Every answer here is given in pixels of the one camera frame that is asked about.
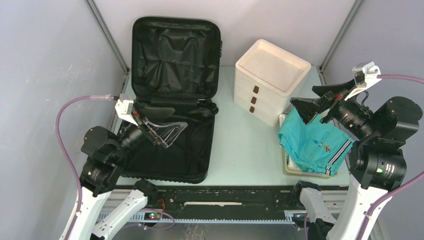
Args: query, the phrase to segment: pink cable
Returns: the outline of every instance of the pink cable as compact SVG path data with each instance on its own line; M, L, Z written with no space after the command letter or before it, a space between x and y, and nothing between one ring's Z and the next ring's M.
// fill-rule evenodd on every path
M70 169L72 171L73 177L75 178L75 182L76 182L76 188L77 188L77 192L78 192L78 200L76 203L76 211L75 213L79 213L81 210L81 203L83 200L83 188L81 187L81 182L80 182L80 177L78 176L78 172L77 169L75 168L74 164L72 163L71 157L69 157L68 152L66 151L64 142L62 141L61 138L61 133L59 131L59 123L61 120L61 116L62 113L64 112L64 110L71 104L76 103L78 101L81 100L87 100L87 99L93 99L93 100L114 100L114 97L111 95L93 95L93 96L80 96L77 97L75 99L72 99L70 101L68 101L67 103L65 103L65 105L62 106L62 108L59 110L59 112L57 113L56 116L56 122L55 122L55 130L56 130L56 138L57 141L59 142L60 145L60 149L62 149L63 155L66 158L67 163L70 166ZM77 215L75 214L72 218L72 221L70 222L70 226L68 231L66 232L66 236L65 236L65 240L67 240L69 238L69 235L72 232L72 229L74 228L75 222L77 221Z
M412 81L412 82L416 82L416 83L420 83L420 84L424 84L424 79L419 78L419 77L414 77L414 76L407 76L407 75L394 75L394 74L388 74L388 75L378 75L377 78L380 79L402 79L402 80L408 80L408 81ZM410 186L412 186L413 184L415 184L416 182L418 182L419 180L421 180L422 178L424 178L424 171L421 172L419 175L417 175L416 177L414 177L413 179L409 180L407 183L403 184L402 186L396 188L395 190L388 192L386 194L384 194L383 196L381 196L379 199L377 199L377 201L375 201L371 207L369 207L368 211L366 212L366 214L371 217L374 213L374 210L376 210L376 208L384 201L386 201L388 198L393 197L394 195L400 193L401 191L409 188ZM364 236L365 230L367 229L368 223L370 222L370 219L368 217L365 217L363 219L362 225L360 226L358 235L356 237L356 240L361 240L362 237Z
M379 79L402 79L402 80L408 80L420 84L424 84L424 79L415 77L415 76L408 76L408 75L395 75L395 74L382 74L378 75L377 78Z

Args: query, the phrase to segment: white drawer unit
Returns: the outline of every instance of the white drawer unit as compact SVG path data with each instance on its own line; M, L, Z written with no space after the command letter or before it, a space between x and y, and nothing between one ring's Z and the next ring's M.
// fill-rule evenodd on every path
M235 64L234 101L274 127L310 69L309 62L260 39Z

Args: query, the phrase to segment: suitcase lid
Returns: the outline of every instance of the suitcase lid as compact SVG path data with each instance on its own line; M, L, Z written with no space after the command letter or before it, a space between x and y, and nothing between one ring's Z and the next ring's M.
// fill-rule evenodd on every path
M132 27L132 89L138 99L211 99L218 89L221 33L198 19L142 17Z

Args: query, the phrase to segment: metal frame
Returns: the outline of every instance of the metal frame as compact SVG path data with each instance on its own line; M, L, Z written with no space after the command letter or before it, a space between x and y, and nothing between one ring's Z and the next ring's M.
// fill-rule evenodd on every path
M97 222L104 220L111 212L102 211L97 218ZM172 223L169 218L161 218L159 220L145 220L145 213L148 211L139 211L134 214L128 221L128 223ZM233 219L175 219L177 224L294 224L292 218L294 214L292 212L285 213L285 219L281 220L233 220Z
M97 22L101 32L103 33L104 37L106 38L107 43L109 44L110 48L112 49L113 53L115 54L116 59L118 60L119 64L121 65L125 74L128 74L128 72L130 71L130 68L128 67L127 63L125 62L124 57L122 56L122 53L119 50L117 43L115 42L114 38L112 37L111 31L109 31L109 28L105 23L105 20L103 19L102 15L100 14L99 8L97 7L95 1L94 0L85 0L85 3L87 3L88 9L93 14L95 21Z
M346 33L348 32L349 28L351 27L355 17L358 15L362 5L364 4L366 0L356 0L353 5L352 8L350 9L349 13L347 14L346 19L343 22L343 25L341 25L340 30L338 31L333 43L330 46L330 49L328 50L327 54L324 57L324 60L322 61L321 66L319 67L319 69L321 70L321 72L325 72L331 58L334 55L334 52L337 50L337 48L340 45L340 42L343 40L343 38L345 37Z

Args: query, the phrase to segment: drawer handle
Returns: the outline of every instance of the drawer handle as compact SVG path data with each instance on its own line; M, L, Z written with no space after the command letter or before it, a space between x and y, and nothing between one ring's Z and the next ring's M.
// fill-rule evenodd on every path
M259 92L259 87L258 87L258 86L254 86L254 88L253 88L253 92L254 92L255 94L258 94L258 92Z

